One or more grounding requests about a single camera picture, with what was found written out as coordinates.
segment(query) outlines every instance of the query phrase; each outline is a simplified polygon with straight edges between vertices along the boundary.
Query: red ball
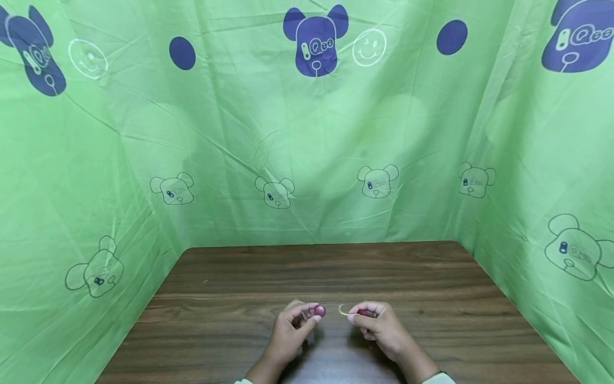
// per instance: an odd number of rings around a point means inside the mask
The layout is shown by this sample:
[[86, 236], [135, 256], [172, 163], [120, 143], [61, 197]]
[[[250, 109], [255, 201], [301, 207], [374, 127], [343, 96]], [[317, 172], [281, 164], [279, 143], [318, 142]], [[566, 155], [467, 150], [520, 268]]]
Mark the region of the red ball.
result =
[[313, 313], [314, 315], [324, 317], [324, 315], [326, 315], [326, 308], [321, 305], [318, 305], [316, 308], [313, 309]]

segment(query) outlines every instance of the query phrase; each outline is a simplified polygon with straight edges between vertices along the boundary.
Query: cartoon bear print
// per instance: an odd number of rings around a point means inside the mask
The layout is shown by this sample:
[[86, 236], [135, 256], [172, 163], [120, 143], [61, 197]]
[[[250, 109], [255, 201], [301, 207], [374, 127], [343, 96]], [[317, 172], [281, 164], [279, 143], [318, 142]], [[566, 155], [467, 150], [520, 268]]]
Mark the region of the cartoon bear print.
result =
[[336, 40], [348, 31], [349, 17], [338, 4], [326, 16], [306, 17], [298, 8], [290, 8], [284, 17], [284, 34], [297, 42], [296, 66], [308, 77], [321, 77], [337, 67]]
[[33, 6], [28, 18], [9, 15], [0, 6], [0, 42], [15, 48], [34, 88], [43, 95], [58, 96], [66, 89], [66, 78], [51, 56], [51, 28]]
[[112, 237], [103, 236], [89, 263], [73, 265], [68, 270], [64, 278], [66, 288], [76, 291], [87, 286], [92, 297], [101, 297], [115, 288], [123, 275], [123, 264], [115, 257], [116, 248]]
[[358, 180], [363, 181], [362, 194], [370, 198], [384, 198], [390, 195], [390, 182], [398, 178], [398, 168], [388, 165], [383, 170], [372, 170], [364, 166], [358, 171]]
[[595, 240], [580, 229], [571, 214], [560, 214], [548, 223], [556, 238], [545, 248], [548, 260], [575, 278], [591, 281], [597, 267], [614, 268], [614, 242]]
[[556, 27], [542, 54], [544, 68], [584, 72], [610, 54], [614, 37], [614, 1], [559, 0], [551, 24]]
[[192, 177], [181, 172], [176, 178], [153, 178], [149, 187], [155, 194], [162, 194], [162, 199], [168, 205], [186, 205], [194, 201], [190, 187], [194, 185]]
[[290, 208], [290, 197], [294, 192], [294, 183], [290, 179], [281, 179], [280, 182], [268, 182], [258, 177], [255, 182], [256, 189], [263, 192], [266, 205], [277, 210]]
[[459, 192], [475, 198], [483, 198], [486, 195], [486, 186], [495, 184], [497, 173], [493, 168], [483, 170], [475, 168], [465, 162], [460, 165], [460, 188]]

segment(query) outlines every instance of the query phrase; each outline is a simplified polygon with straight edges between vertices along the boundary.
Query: wood grain surface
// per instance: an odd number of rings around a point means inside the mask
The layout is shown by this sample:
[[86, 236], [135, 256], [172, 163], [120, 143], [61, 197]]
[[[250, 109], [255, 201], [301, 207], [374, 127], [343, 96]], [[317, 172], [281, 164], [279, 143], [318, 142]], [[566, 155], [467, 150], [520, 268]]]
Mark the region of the wood grain surface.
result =
[[457, 384], [577, 384], [463, 247], [451, 241], [186, 251], [98, 384], [241, 379], [293, 299], [327, 314], [284, 383], [404, 383], [337, 312], [388, 301]]

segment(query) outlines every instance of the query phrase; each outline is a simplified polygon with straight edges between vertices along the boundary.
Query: person's left hand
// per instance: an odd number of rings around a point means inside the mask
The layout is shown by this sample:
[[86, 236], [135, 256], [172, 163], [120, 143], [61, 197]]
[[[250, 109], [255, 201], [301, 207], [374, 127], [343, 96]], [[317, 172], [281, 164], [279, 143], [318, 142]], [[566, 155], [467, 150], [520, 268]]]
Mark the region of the person's left hand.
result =
[[314, 315], [318, 303], [294, 300], [279, 314], [273, 333], [265, 349], [265, 355], [275, 363], [286, 366], [294, 360], [307, 336], [322, 317]]

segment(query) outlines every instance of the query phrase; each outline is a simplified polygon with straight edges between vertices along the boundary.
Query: string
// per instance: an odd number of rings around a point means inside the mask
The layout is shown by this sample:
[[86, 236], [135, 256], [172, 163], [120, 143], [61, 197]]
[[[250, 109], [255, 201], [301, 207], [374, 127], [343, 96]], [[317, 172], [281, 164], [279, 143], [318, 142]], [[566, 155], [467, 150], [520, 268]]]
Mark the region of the string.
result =
[[343, 316], [349, 316], [349, 313], [341, 311], [341, 307], [343, 307], [343, 304], [339, 304], [339, 313], [341, 313]]

